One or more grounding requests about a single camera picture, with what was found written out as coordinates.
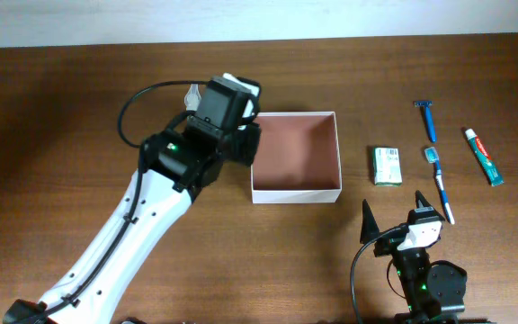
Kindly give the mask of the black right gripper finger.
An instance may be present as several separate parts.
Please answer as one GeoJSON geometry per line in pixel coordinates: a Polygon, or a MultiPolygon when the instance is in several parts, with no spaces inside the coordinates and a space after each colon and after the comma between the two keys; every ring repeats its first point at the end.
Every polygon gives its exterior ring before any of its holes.
{"type": "Polygon", "coordinates": [[[366,200],[362,201],[362,229],[360,243],[367,244],[380,234],[378,224],[373,216],[371,207],[366,200]]]}
{"type": "Polygon", "coordinates": [[[435,218],[438,221],[445,221],[445,218],[434,209],[419,190],[415,191],[415,204],[415,212],[421,218],[435,218]]]}

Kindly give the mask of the clear spray bottle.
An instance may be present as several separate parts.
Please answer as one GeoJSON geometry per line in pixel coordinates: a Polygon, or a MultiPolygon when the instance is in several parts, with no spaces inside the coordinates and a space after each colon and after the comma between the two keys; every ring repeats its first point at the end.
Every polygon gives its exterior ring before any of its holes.
{"type": "Polygon", "coordinates": [[[183,101],[187,111],[197,110],[201,101],[201,94],[198,84],[190,84],[189,90],[187,91],[183,101]]]}

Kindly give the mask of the blue white toothbrush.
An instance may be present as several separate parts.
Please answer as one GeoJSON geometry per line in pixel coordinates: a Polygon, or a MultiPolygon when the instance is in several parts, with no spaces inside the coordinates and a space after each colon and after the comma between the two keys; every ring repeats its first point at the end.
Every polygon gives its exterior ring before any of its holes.
{"type": "Polygon", "coordinates": [[[442,207],[444,209],[444,213],[447,217],[448,222],[451,225],[455,224],[455,219],[451,211],[451,205],[449,203],[449,199],[447,196],[447,193],[445,191],[443,179],[442,179],[442,167],[439,159],[438,152],[435,147],[429,147],[424,150],[425,158],[428,163],[433,165],[434,168],[434,179],[435,183],[437,184],[441,201],[442,201],[442,207]]]}

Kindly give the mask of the green white soap box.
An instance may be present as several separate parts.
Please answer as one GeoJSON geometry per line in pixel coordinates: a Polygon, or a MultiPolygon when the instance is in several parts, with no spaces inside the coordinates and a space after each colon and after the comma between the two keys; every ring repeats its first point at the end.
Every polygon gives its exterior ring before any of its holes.
{"type": "Polygon", "coordinates": [[[397,148],[372,149],[374,184],[377,186],[401,186],[402,174],[397,148]]]}

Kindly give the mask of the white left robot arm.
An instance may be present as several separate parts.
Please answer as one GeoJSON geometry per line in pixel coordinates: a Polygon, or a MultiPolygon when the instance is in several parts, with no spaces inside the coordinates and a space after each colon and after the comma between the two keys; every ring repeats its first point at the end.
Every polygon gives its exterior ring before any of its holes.
{"type": "Polygon", "coordinates": [[[5,323],[108,323],[157,242],[214,183],[224,163],[253,164],[262,88],[224,74],[165,127],[136,145],[138,166],[84,254],[38,301],[16,300],[5,323]]]}

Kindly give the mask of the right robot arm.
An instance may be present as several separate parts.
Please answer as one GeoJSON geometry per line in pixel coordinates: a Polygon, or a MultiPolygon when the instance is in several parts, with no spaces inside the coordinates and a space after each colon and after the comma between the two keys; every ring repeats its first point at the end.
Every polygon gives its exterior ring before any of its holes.
{"type": "Polygon", "coordinates": [[[362,316],[355,296],[356,263],[362,253],[373,248],[375,257],[390,257],[397,270],[407,312],[395,316],[397,323],[457,323],[465,310],[463,301],[468,275],[466,270],[446,260],[432,262],[427,249],[441,238],[444,217],[415,192],[415,208],[406,221],[381,231],[367,201],[362,202],[362,247],[353,258],[350,287],[353,310],[359,322],[362,316]]]}

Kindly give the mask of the green toothpaste tube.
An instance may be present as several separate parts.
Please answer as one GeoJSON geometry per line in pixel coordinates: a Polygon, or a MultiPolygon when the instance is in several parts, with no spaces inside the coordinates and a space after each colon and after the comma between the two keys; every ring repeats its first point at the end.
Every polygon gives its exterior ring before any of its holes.
{"type": "Polygon", "coordinates": [[[491,186],[501,185],[504,182],[504,179],[499,173],[495,162],[487,153],[487,150],[483,145],[480,137],[472,129],[466,129],[465,136],[489,184],[491,186]]]}

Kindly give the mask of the white cardboard box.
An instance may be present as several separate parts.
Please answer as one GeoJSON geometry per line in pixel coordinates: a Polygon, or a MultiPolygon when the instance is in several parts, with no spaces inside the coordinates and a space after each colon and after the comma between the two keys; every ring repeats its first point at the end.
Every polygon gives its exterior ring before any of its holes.
{"type": "Polygon", "coordinates": [[[343,189],[336,114],[262,112],[257,121],[253,203],[335,203],[343,189]]]}

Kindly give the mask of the blue disposable razor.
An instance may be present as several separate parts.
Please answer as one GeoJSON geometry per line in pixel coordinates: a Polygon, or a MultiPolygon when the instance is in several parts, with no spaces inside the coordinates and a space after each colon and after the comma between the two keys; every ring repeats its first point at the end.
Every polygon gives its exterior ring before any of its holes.
{"type": "Polygon", "coordinates": [[[434,127],[433,115],[431,112],[432,102],[428,100],[414,101],[414,106],[421,110],[424,118],[424,125],[426,128],[428,139],[435,143],[437,140],[436,131],[434,127]]]}

